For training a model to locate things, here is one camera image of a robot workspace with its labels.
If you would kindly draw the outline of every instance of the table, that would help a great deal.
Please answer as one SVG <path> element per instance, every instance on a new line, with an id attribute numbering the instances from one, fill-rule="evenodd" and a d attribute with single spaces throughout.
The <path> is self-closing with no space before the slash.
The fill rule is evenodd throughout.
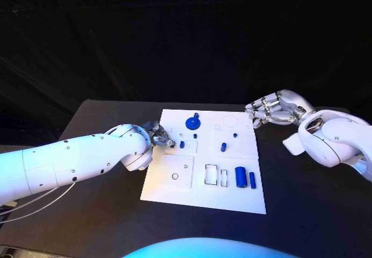
<path id="1" fill-rule="evenodd" d="M 85 101 L 60 140 L 160 119 L 163 109 L 242 111 L 243 105 Z M 49 208 L 6 224 L 0 245 L 118 258 L 170 239 L 212 237 L 300 257 L 370 257 L 370 182 L 347 165 L 326 168 L 307 154 L 290 154 L 281 141 L 295 129 L 266 124 L 255 131 L 266 215 L 141 201 L 145 170 L 128 172 L 118 164 L 108 174 L 78 182 Z M 10 219 L 44 206 L 65 189 Z"/>

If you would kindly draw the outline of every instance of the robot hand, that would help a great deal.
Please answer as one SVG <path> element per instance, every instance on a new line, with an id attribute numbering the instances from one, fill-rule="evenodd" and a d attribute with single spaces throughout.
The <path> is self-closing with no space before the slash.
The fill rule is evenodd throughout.
<path id="1" fill-rule="evenodd" d="M 0 155 L 0 206 L 31 194 L 106 173 L 121 161 L 142 170 L 154 145 L 170 146 L 157 121 L 118 125 L 105 134 L 76 137 Z"/>
<path id="2" fill-rule="evenodd" d="M 304 97 L 281 90 L 245 106 L 254 128 L 268 122 L 295 124 L 298 132 L 282 141 L 292 155 L 307 151 L 324 166 L 344 163 L 372 181 L 372 126 L 357 117 L 333 111 L 316 111 Z"/>

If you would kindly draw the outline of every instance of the blue object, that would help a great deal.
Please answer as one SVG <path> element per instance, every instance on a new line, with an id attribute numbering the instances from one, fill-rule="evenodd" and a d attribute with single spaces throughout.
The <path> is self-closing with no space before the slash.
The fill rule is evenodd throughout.
<path id="1" fill-rule="evenodd" d="M 181 238 L 155 243 L 137 250 L 125 258 L 295 258 L 274 249 L 216 238 Z"/>
<path id="2" fill-rule="evenodd" d="M 186 127 L 190 130 L 196 130 L 200 127 L 199 114 L 194 113 L 193 117 L 186 120 Z"/>
<path id="3" fill-rule="evenodd" d="M 225 152 L 225 150 L 226 150 L 226 143 L 223 143 L 220 146 L 220 151 Z"/>
<path id="4" fill-rule="evenodd" d="M 251 181 L 251 188 L 255 189 L 255 179 L 254 179 L 254 173 L 249 172 L 249 181 Z"/>
<path id="5" fill-rule="evenodd" d="M 248 186 L 248 183 L 246 183 L 246 174 L 245 174 L 243 167 L 235 168 L 235 177 L 236 177 L 236 187 L 245 188 Z"/>

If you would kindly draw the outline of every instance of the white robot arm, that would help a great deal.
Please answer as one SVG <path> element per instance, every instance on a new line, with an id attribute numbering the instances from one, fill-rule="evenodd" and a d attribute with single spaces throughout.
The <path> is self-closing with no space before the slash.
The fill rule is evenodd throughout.
<path id="1" fill-rule="evenodd" d="M 357 117 L 316 111 L 301 95 L 281 90 L 245 106 L 254 128 L 268 122 L 295 124 L 298 132 L 282 141 L 292 155 L 304 151 L 324 166 L 344 163 L 372 181 L 372 126 Z"/>
<path id="2" fill-rule="evenodd" d="M 155 121 L 118 125 L 105 134 L 76 137 L 0 155 L 0 206 L 44 190 L 106 173 L 121 161 L 142 170 L 153 146 L 173 145 Z"/>

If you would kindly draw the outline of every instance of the black curtain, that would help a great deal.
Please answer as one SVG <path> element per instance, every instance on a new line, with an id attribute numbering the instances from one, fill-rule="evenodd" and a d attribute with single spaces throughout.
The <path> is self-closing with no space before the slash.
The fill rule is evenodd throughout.
<path id="1" fill-rule="evenodd" d="M 39 0 L 1 5 L 1 130 L 37 139 L 0 137 L 0 143 L 53 141 L 86 99 L 233 103 L 243 111 L 246 103 L 291 89 L 313 105 L 344 107 L 372 121 L 367 6 Z"/>

